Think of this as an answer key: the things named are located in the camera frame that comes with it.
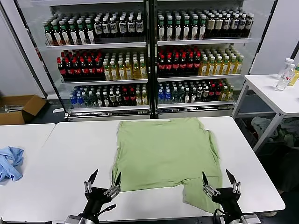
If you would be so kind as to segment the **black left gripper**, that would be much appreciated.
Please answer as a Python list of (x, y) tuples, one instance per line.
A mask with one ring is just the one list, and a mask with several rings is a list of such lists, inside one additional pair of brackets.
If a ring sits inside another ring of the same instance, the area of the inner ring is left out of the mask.
[(101, 215), (106, 211), (111, 211), (116, 207), (116, 204), (110, 205), (104, 210), (102, 206), (106, 203), (110, 203), (121, 190), (121, 172), (118, 174), (116, 181), (112, 184), (109, 189), (92, 187), (97, 176), (98, 169), (91, 174), (88, 181), (84, 181), (84, 188), (87, 198), (87, 204), (83, 210), (85, 215)]

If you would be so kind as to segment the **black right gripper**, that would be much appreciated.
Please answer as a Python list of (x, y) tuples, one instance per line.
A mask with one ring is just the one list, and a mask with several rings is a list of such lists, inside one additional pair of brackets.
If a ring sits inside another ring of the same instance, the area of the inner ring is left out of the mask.
[(226, 169), (226, 173), (233, 188), (213, 188), (204, 173), (202, 172), (203, 190), (208, 196), (212, 196), (212, 201), (218, 203), (228, 216), (241, 216), (242, 211), (238, 205), (241, 196), (241, 182), (238, 182), (234, 175)]

